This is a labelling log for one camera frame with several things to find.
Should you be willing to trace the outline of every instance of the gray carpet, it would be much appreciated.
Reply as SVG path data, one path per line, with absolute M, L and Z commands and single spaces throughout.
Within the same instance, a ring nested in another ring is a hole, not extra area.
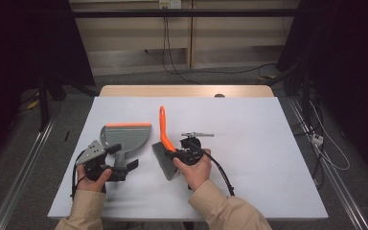
M 250 68 L 221 68 L 218 70 L 242 71 L 247 69 Z M 261 76 L 272 74 L 276 74 L 272 66 L 263 67 L 261 70 Z M 233 75 L 198 72 L 182 76 L 202 84 L 255 84 L 258 82 L 257 75 L 257 71 L 252 71 Z M 100 90 L 106 84 L 189 83 L 177 75 L 164 72 L 122 75 L 118 77 L 97 77 L 96 82 L 98 85 L 96 90 Z M 61 110 L 47 143 L 35 164 L 34 172 L 11 215 L 7 229 L 54 229 L 58 223 L 55 219 L 47 218 L 47 214 L 56 195 L 57 185 L 64 175 L 93 102 L 92 98 L 80 94 L 73 88 L 65 87 L 65 90 L 68 95 L 64 102 L 50 102 L 51 111 L 53 111 L 53 107 L 59 104 L 61 105 Z M 284 97 L 282 85 L 276 85 L 273 88 L 273 92 L 279 97 L 289 124 L 291 126 L 297 124 L 298 121 L 291 110 L 288 98 Z M 355 145 L 344 139 L 332 115 L 327 112 L 326 105 L 323 104 L 321 108 L 325 117 L 324 125 L 326 130 L 345 151 L 351 162 L 351 168 L 348 171 L 339 173 L 368 221 L 368 166 L 361 159 Z M 3 141 L 0 149 L 0 204 L 17 173 L 20 171 L 29 150 L 32 148 L 38 128 L 38 108 L 19 112 L 13 127 L 9 130 L 10 135 L 6 141 Z M 69 136 L 67 141 L 65 141 L 68 131 Z M 304 135 L 296 136 L 296 142 L 312 172 L 316 158 L 307 137 Z M 345 163 L 344 159 L 341 158 L 331 142 L 326 139 L 325 143 L 325 148 L 335 164 L 343 165 Z M 316 177 L 318 180 L 321 180 L 320 173 Z M 270 225 L 273 229 L 355 229 L 326 175 L 324 179 L 325 182 L 319 190 L 319 194 L 329 213 L 329 218 L 315 221 L 271 221 Z M 141 225 L 144 229 L 180 229 L 179 225 L 168 227 L 167 225 L 157 223 L 104 222 L 106 229 L 126 229 L 127 227 L 133 228 L 138 225 Z M 207 229 L 207 226 L 205 223 L 200 223 L 198 224 L 198 229 Z

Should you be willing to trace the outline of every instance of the person's right hand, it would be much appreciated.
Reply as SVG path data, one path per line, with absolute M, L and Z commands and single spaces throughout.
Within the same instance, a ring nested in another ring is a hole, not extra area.
M 209 149 L 205 149 L 205 151 L 207 154 L 211 154 Z M 210 158 L 206 155 L 203 155 L 201 159 L 192 166 L 182 163 L 177 157 L 174 158 L 173 162 L 175 166 L 183 172 L 188 185 L 194 192 L 202 183 L 209 179 L 212 165 Z

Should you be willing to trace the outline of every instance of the beige sleeve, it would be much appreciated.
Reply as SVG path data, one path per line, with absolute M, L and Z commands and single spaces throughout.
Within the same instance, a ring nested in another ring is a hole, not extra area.
M 61 229 L 103 229 L 101 212 L 105 194 L 77 190 L 68 218 L 62 218 L 56 230 Z
M 210 229 L 271 229 L 265 217 L 246 201 L 226 197 L 210 180 L 190 197 L 189 203 L 204 217 Z

